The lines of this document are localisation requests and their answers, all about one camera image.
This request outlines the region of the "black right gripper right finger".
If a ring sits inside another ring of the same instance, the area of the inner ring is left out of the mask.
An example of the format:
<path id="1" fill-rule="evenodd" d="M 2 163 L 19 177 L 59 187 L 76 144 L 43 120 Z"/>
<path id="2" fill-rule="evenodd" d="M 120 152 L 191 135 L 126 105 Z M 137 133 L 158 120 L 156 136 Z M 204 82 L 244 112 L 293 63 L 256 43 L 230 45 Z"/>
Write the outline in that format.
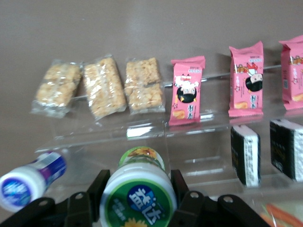
<path id="1" fill-rule="evenodd" d="M 197 227 L 205 196 L 198 191 L 189 190 L 181 172 L 171 170 L 171 183 L 177 197 L 177 208 L 169 222 L 170 227 Z"/>

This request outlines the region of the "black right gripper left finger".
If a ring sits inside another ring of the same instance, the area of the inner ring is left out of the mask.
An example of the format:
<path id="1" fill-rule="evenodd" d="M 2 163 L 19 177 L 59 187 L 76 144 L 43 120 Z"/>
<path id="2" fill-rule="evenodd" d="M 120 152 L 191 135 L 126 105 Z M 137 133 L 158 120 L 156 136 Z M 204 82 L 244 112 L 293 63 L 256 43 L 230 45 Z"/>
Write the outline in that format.
<path id="1" fill-rule="evenodd" d="M 85 192 L 77 192 L 68 199 L 65 227 L 91 227 L 100 218 L 100 202 L 110 178 L 109 170 L 101 170 Z"/>

